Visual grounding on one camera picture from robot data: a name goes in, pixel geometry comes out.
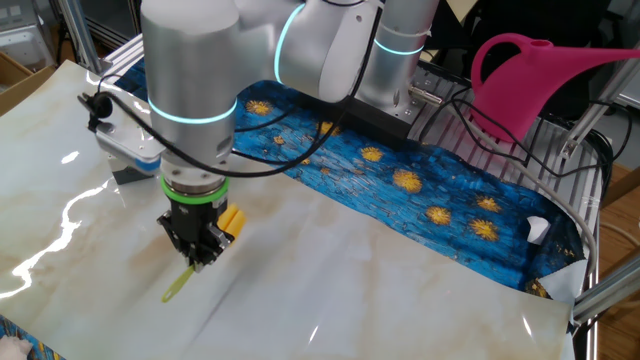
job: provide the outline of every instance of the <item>table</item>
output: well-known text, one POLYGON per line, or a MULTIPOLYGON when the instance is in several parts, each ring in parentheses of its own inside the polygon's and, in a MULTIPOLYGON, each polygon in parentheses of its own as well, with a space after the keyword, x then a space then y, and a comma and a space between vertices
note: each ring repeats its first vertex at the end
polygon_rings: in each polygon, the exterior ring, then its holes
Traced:
MULTIPOLYGON (((249 219, 238 243, 162 304, 185 267, 155 224, 169 203, 157 180, 111 178, 75 99, 96 85, 67 62, 0 118, 13 154, 0 180, 0 313, 67 359, 558 358, 567 305, 500 286, 284 175, 232 182, 249 219)), ((135 126, 119 111, 110 121, 135 126)))
MULTIPOLYGON (((114 63, 114 67, 109 73, 124 74, 127 69, 136 63, 143 56, 142 36, 130 41, 128 44, 118 49, 108 57, 114 63)), ((429 71, 416 72, 422 86, 447 100, 451 95, 460 90, 461 86, 452 81, 446 81, 429 71)), ((116 79, 108 79, 106 82, 115 82, 116 79)), ((473 99, 472 94, 465 96, 466 100, 473 99)), ((477 166, 489 173, 503 179, 517 183, 540 191, 535 184, 526 179, 519 171, 515 170, 503 159, 492 156, 479 149, 471 138, 463 130, 462 125, 455 121, 450 115, 443 114, 440 118, 431 119, 435 108, 427 107, 422 115, 414 123, 409 134, 409 138, 421 142, 436 144, 447 150, 460 155, 465 161, 477 166)), ((552 166, 557 171, 570 171, 579 166, 591 165, 597 162, 594 150, 588 144, 578 146, 576 153, 570 160, 564 160, 557 156, 558 143, 566 136, 566 130, 551 124, 542 124, 540 136, 533 140, 533 132, 530 132, 525 139, 525 143, 533 149, 536 155, 544 159, 548 166, 552 166)), ((524 152, 511 144, 502 143, 504 150, 512 155, 525 158, 524 152)), ((598 170, 585 171, 575 176, 569 176, 561 180, 551 177, 543 171, 535 162, 530 162, 528 170, 537 174, 547 184, 551 185, 565 201, 569 202, 576 209, 590 228, 595 231, 598 228, 598 200, 601 194, 601 173, 598 170)), ((589 277, 585 289, 591 288, 598 282, 597 274, 589 277)), ((586 339, 587 358, 595 358, 595 344, 597 342, 597 328, 594 326, 588 333, 586 339)))

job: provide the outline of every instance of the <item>metal bar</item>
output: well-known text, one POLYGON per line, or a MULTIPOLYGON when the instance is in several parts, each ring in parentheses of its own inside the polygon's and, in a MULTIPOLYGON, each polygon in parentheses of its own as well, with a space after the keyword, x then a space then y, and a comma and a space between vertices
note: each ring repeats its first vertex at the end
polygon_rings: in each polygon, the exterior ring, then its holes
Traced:
POLYGON ((411 96, 413 96, 414 98, 424 101, 429 105, 433 105, 433 106, 440 106, 442 105, 442 98, 437 97, 435 95, 433 95, 432 93, 426 91, 426 90, 422 90, 420 88, 417 88, 413 85, 409 85, 409 93, 411 94, 411 96))
POLYGON ((133 22, 133 29, 136 35, 142 33, 142 27, 140 26, 140 18, 138 17, 140 4, 137 0, 128 0, 129 12, 131 13, 131 21, 133 22))
POLYGON ((578 297, 573 309, 574 320, 578 324, 640 290, 640 253, 635 255, 627 264, 578 297))
MULTIPOLYGON (((126 43, 124 46, 119 48, 118 50, 112 52, 111 54, 105 57, 106 61, 111 63, 111 67, 104 72, 105 75, 108 74, 118 74, 124 75, 127 70, 138 60, 142 59, 144 56, 144 47, 142 41, 142 34, 134 37, 126 43)), ((118 79, 115 77, 111 77, 105 80, 107 83, 115 83, 118 79)))
MULTIPOLYGON (((598 244, 598 252, 600 251, 600 214, 596 216, 595 234, 598 244)), ((600 264, 596 262, 596 271, 591 274, 585 284, 586 289, 591 289, 600 281, 600 264)), ((598 359, 598 323, 593 324, 589 332, 587 333, 587 348, 585 360, 597 360, 598 359)))
POLYGON ((89 32, 98 41, 103 44, 110 46, 111 48, 118 48, 120 46, 124 46, 129 38, 122 35, 121 33, 109 28, 108 26, 104 26, 100 24, 98 21, 92 19, 91 17, 87 17, 87 26, 89 27, 89 32))
POLYGON ((95 74, 102 74, 105 70, 104 63, 98 58, 96 48, 93 45, 87 20, 82 6, 78 0, 59 0, 62 16, 67 24, 71 41, 78 54, 78 63, 95 74))
MULTIPOLYGON (((635 49, 640 49, 640 42, 636 44, 635 49)), ((616 71, 604 87, 598 100, 608 103, 616 101, 618 95, 624 91, 638 71, 640 71, 640 59, 625 60, 620 69, 616 71)), ((563 141, 564 145, 560 151, 560 156, 566 159, 570 158, 578 144, 584 140, 584 137, 593 129, 593 126, 600 120, 608 108, 608 106, 600 104, 592 104, 589 106, 589 109, 582 115, 580 121, 578 121, 569 134, 567 134, 566 139, 563 141)))

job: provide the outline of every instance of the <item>watering can spout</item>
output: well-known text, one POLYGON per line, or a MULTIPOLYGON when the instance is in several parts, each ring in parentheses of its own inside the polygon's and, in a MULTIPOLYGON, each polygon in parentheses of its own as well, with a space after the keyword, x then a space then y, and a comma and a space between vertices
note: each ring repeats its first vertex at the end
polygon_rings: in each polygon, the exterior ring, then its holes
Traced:
MULTIPOLYGON (((498 35, 478 50, 471 69, 474 106, 522 140, 547 100, 567 81, 598 65, 640 58, 638 50, 554 47, 546 40, 518 34, 498 35), (491 47, 514 43, 520 54, 496 69, 485 81, 480 77, 482 61, 491 47)), ((487 117, 472 111, 475 121, 490 134, 514 139, 487 117)))

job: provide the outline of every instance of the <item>black cable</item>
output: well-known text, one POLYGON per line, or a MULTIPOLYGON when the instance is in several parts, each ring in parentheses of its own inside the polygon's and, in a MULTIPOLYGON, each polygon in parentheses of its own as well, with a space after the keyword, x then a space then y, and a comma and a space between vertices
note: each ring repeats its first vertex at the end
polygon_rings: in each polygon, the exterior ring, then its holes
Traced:
POLYGON ((148 132, 149 135, 153 136, 159 143, 161 143, 165 148, 167 148, 167 150, 171 151, 180 159, 184 160, 185 162, 187 162, 188 164, 194 167, 210 172, 212 174, 227 176, 227 177, 236 177, 236 178, 257 178, 257 177, 265 177, 265 176, 280 174, 297 166, 302 161, 304 161, 309 156, 311 156, 314 152, 316 152, 322 145, 324 145, 324 143, 329 139, 329 137, 331 137, 331 134, 342 123, 342 120, 347 114, 348 106, 351 104, 351 102, 355 98, 355 95, 358 92, 358 89, 360 88, 360 84, 362 83, 362 79, 364 77, 364 73, 365 73, 367 64, 369 63, 369 58, 371 56, 371 51, 373 49, 374 39, 375 39, 376 32, 378 30, 378 24, 380 23, 381 16, 382 16, 382 9, 378 8, 376 12, 376 17, 374 20, 374 25, 371 30, 371 34, 369 36, 367 50, 363 58, 362 67, 356 79, 356 83, 351 91, 351 94, 349 94, 346 101, 344 102, 342 113, 338 118, 338 120, 335 121, 331 126, 331 128, 329 129, 329 131, 327 131, 327 133, 319 141, 315 142, 304 154, 302 154, 301 156, 297 157, 294 160, 291 160, 286 165, 279 167, 277 169, 255 172, 255 173, 242 173, 242 172, 235 172, 235 171, 226 171, 226 170, 221 170, 221 169, 211 167, 207 164, 204 164, 194 159, 193 157, 189 156, 182 150, 175 147, 170 141, 165 139, 162 135, 160 135, 160 133, 155 131, 149 124, 147 124, 144 120, 142 120, 135 112, 133 112, 133 110, 131 110, 131 108, 127 104, 125 104, 122 100, 120 100, 120 98, 118 98, 115 94, 111 92, 102 92, 99 94, 104 94, 105 96, 109 97, 114 103, 116 103, 116 105, 118 105, 118 107, 120 107, 129 117, 131 117, 142 129, 148 132))
MULTIPOLYGON (((467 105, 468 107, 470 107, 471 109, 473 109, 476 113, 478 113, 480 116, 484 117, 485 119, 487 119, 490 123, 498 126, 501 130, 503 130, 507 135, 509 135, 509 137, 513 140, 514 143, 516 143, 518 146, 520 146, 520 148, 522 148, 527 154, 529 154, 531 156, 531 158, 533 160, 535 160, 544 170, 546 170, 547 172, 549 172, 549 174, 557 177, 557 178, 563 178, 575 173, 578 173, 580 171, 584 171, 584 170, 588 170, 588 169, 594 169, 594 168, 600 168, 603 166, 608 166, 609 164, 613 164, 613 162, 620 156, 620 154, 622 154, 622 151, 625 149, 625 147, 627 146, 627 143, 629 141, 629 137, 631 136, 631 128, 633 126, 633 119, 631 118, 631 114, 628 114, 628 120, 629 120, 629 126, 627 128, 627 134, 625 135, 625 139, 622 143, 622 146, 620 147, 620 149, 618 150, 618 152, 616 153, 616 155, 613 156, 611 161, 607 161, 607 162, 600 162, 594 165, 588 165, 588 166, 583 166, 571 171, 568 171, 566 173, 562 173, 562 174, 558 174, 556 172, 554 172, 553 170, 551 170, 548 166, 545 165, 545 163, 540 160, 538 157, 536 157, 531 151, 529 151, 529 149, 527 149, 507 128, 505 128, 502 124, 498 123, 497 121, 491 119, 490 117, 488 117, 486 114, 484 114, 482 111, 480 111, 478 108, 476 108, 475 106, 473 106, 473 104, 469 103, 468 101, 465 100, 461 100, 461 99, 451 99, 447 102, 445 102, 444 104, 442 104, 442 106, 440 108, 443 108, 447 105, 453 105, 454 109, 456 110, 456 113, 458 114, 458 116, 460 117, 460 120, 463 122, 463 124, 465 125, 465 128, 467 130, 467 132, 469 133, 469 135, 471 136, 471 138, 473 139, 473 141, 476 143, 476 145, 478 145, 482 150, 485 150, 489 153, 492 153, 494 155, 499 155, 499 156, 503 156, 503 157, 508 157, 511 159, 514 159, 516 161, 522 162, 522 160, 520 158, 514 157, 512 155, 509 154, 505 154, 505 153, 498 153, 495 152, 491 149, 486 148, 484 145, 482 145, 480 143, 480 141, 472 134, 471 129, 469 128, 469 126, 467 125, 467 121, 464 118, 464 116, 462 115, 462 112, 460 111, 460 109, 458 108, 458 106, 455 104, 456 102, 458 103, 462 103, 464 105, 467 105)), ((623 111, 627 111, 625 108, 618 106, 617 104, 607 104, 607 103, 603 103, 600 101, 592 101, 595 104, 602 104, 602 105, 608 105, 608 106, 614 106, 616 108, 620 108, 623 109, 623 111)))
POLYGON ((60 24, 58 25, 58 48, 56 51, 56 64, 58 64, 58 66, 61 65, 60 62, 62 61, 62 46, 64 45, 64 40, 67 36, 67 33, 65 32, 63 26, 63 22, 60 22, 60 24))
POLYGON ((322 0, 323 2, 326 2, 327 4, 331 4, 334 6, 338 6, 338 7, 351 7, 351 6, 356 6, 356 5, 360 5, 364 2, 364 0, 360 0, 357 3, 353 3, 353 4, 340 4, 340 3, 334 3, 330 0, 322 0))
POLYGON ((98 93, 100 92, 100 86, 102 86, 102 82, 105 81, 106 79, 110 78, 110 77, 118 77, 121 78, 122 75, 119 74, 109 74, 109 75, 105 75, 103 76, 100 81, 98 81, 98 93))
MULTIPOLYGON (((316 133, 313 136, 312 145, 318 142, 318 140, 320 139, 321 132, 322 132, 322 121, 320 123, 318 123, 318 126, 316 128, 316 133)), ((235 155, 238 155, 240 157, 243 157, 245 159, 261 162, 261 163, 267 164, 267 165, 286 165, 289 162, 289 161, 262 159, 262 158, 259 158, 259 157, 253 156, 253 155, 245 154, 245 153, 240 152, 240 151, 235 150, 235 149, 232 149, 231 153, 235 154, 235 155)))
MULTIPOLYGON (((535 146, 536 140, 538 140, 538 135, 540 134, 540 129, 542 129, 542 123, 545 121, 544 115, 540 116, 540 121, 538 121, 538 125, 536 125, 536 131, 533 133, 533 138, 531 138, 531 146, 535 146)), ((525 167, 529 166, 529 161, 531 160, 531 155, 527 152, 527 157, 524 158, 525 167)))
POLYGON ((464 88, 462 88, 461 90, 458 90, 458 91, 454 92, 454 93, 453 93, 453 95, 451 95, 451 98, 452 98, 452 99, 455 99, 458 95, 460 95, 460 94, 462 94, 463 92, 466 92, 467 90, 470 90, 470 89, 471 89, 471 88, 470 88, 470 87, 468 87, 468 86, 467 86, 467 87, 464 87, 464 88))
POLYGON ((275 124, 275 123, 277 123, 277 122, 279 122, 279 121, 284 120, 287 116, 291 115, 291 113, 293 112, 293 110, 294 110, 294 109, 293 109, 293 108, 291 108, 291 109, 289 109, 289 110, 285 111, 284 113, 282 113, 280 116, 277 116, 275 119, 270 120, 270 121, 267 121, 267 122, 266 122, 266 123, 264 123, 264 124, 260 124, 260 125, 256 125, 256 126, 251 126, 251 127, 248 127, 248 128, 240 128, 240 129, 236 129, 236 130, 235 130, 235 132, 242 133, 242 132, 247 132, 247 131, 254 131, 254 130, 262 129, 262 128, 265 128, 265 127, 267 127, 267 126, 273 125, 273 124, 275 124))
POLYGON ((253 160, 253 161, 257 161, 257 162, 261 162, 263 164, 268 164, 268 165, 286 165, 288 163, 288 161, 279 161, 279 160, 269 160, 269 159, 261 159, 259 157, 255 157, 253 155, 249 155, 249 154, 245 154, 243 152, 240 152, 238 150, 232 149, 231 150, 232 154, 238 155, 240 157, 243 157, 245 159, 249 159, 249 160, 253 160))
MULTIPOLYGON (((561 117, 553 116, 551 114, 547 114, 546 116, 549 122, 558 125, 568 131, 570 131, 574 127, 574 120, 565 120, 561 117)), ((587 133, 584 140, 589 145, 591 145, 593 150, 598 154, 599 160, 609 163, 606 166, 603 166, 601 169, 603 179, 601 198, 604 198, 607 193, 607 189, 609 188, 609 184, 611 183, 611 177, 613 175, 613 148, 611 146, 611 143, 609 142, 609 139, 607 139, 606 136, 595 129, 592 129, 589 133, 587 133)))

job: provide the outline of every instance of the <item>yellow star pattern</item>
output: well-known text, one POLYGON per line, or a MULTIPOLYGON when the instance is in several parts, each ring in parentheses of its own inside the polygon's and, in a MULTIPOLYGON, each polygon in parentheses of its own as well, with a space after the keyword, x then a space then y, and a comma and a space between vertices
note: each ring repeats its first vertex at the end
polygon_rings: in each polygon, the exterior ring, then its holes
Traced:
POLYGON ((471 220, 473 232, 487 241, 498 241, 498 228, 491 221, 474 219, 471 220))
POLYGON ((269 104, 268 102, 256 100, 248 101, 245 105, 245 109, 247 109, 247 111, 252 114, 260 116, 269 115, 271 114, 271 111, 273 111, 271 104, 269 104))
MULTIPOLYGON (((320 126, 320 134, 326 135, 331 129, 331 127, 333 126, 333 123, 331 121, 323 121, 319 126, 320 126)), ((333 130, 333 132, 331 133, 331 136, 340 135, 341 132, 342 132, 342 129, 340 129, 340 127, 337 127, 335 130, 333 130)))
POLYGON ((360 150, 360 152, 362 153, 362 157, 365 158, 366 160, 369 161, 373 161, 373 162, 378 162, 380 161, 380 159, 382 159, 382 151, 380 151, 380 149, 378 148, 374 148, 374 147, 367 147, 364 148, 362 150, 360 150))
POLYGON ((451 224, 451 211, 439 206, 432 206, 428 208, 427 217, 436 225, 451 224))
POLYGON ((547 290, 544 288, 544 286, 542 286, 542 284, 540 284, 539 280, 540 279, 534 279, 529 281, 525 286, 525 291, 529 294, 546 298, 548 297, 547 290))
POLYGON ((415 173, 406 170, 397 170, 393 174, 393 182, 408 192, 415 194, 422 189, 422 181, 415 173))
POLYGON ((478 206, 491 212, 498 213, 502 210, 500 205, 498 205, 493 198, 487 196, 478 196, 476 198, 476 202, 478 203, 478 206))

